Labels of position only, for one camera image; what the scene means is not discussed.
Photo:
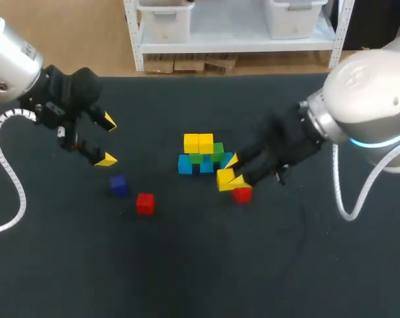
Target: white shelf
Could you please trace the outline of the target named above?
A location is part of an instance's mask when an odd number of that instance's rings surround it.
[[[157,44],[141,34],[140,50],[149,54],[332,50],[334,40],[334,30],[322,12],[312,37],[272,40],[263,0],[196,0],[188,43]]]
[[[144,70],[143,54],[229,53],[332,50],[329,67],[341,57],[355,0],[340,0],[338,26],[334,30],[323,12],[310,38],[272,40],[264,16],[264,0],[195,0],[191,17],[191,39],[182,44],[153,43],[137,23],[137,0],[123,0],[137,71]]]

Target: table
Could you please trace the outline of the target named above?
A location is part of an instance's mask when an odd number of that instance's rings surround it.
[[[119,162],[93,168],[62,151],[56,132],[11,119],[1,145],[28,199],[0,234],[0,317],[400,317],[400,176],[384,174],[358,220],[338,216],[330,145],[262,182],[248,205],[214,176],[180,176],[183,133],[214,133],[227,151],[251,123],[320,88],[325,75],[105,78],[100,103],[118,128],[80,132]],[[0,113],[16,107],[0,105]],[[352,207],[371,166],[340,149]],[[133,196],[105,194],[124,174]],[[156,216],[135,216],[139,192]],[[0,224],[17,211],[0,167]]]

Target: toy block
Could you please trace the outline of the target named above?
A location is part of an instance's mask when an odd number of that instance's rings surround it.
[[[221,161],[221,169],[225,169],[226,165],[231,161],[234,155],[232,152],[225,152],[224,159]]]
[[[233,185],[229,184],[233,179],[235,179],[233,169],[219,169],[217,171],[218,190],[222,192],[235,189]]]
[[[213,153],[211,154],[212,162],[219,162],[224,160],[224,158],[225,158],[224,144],[221,142],[213,144]]]
[[[213,153],[213,134],[199,134],[199,153]]]
[[[199,134],[184,134],[184,152],[186,154],[199,153]]]
[[[203,155],[202,154],[190,154],[189,155],[189,163],[190,164],[202,164],[203,163]]]
[[[154,195],[151,193],[138,194],[136,211],[139,215],[152,215],[154,213]]]
[[[240,187],[231,191],[232,198],[237,204],[244,204],[252,199],[251,187]]]
[[[193,174],[193,165],[189,162],[187,154],[179,155],[178,172],[179,174]]]
[[[204,155],[204,161],[200,165],[200,173],[201,174],[212,174],[215,172],[215,168],[213,166],[213,162],[211,161],[211,156],[208,154]]]
[[[124,176],[115,176],[109,178],[111,192],[117,197],[126,197],[128,195],[128,184]]]

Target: yellow block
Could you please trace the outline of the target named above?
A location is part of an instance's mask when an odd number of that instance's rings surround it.
[[[218,190],[230,191],[235,189],[235,186],[230,184],[230,182],[235,178],[235,173],[233,169],[220,169],[217,171],[217,183]]]
[[[186,154],[199,153],[199,134],[184,134],[184,152]]]
[[[199,153],[200,154],[213,153],[213,134],[199,135]]]

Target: white storage bin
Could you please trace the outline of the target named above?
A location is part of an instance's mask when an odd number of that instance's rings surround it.
[[[309,38],[328,0],[264,0],[271,38]]]
[[[139,0],[137,9],[144,21],[144,35],[153,43],[189,41],[194,1]]]

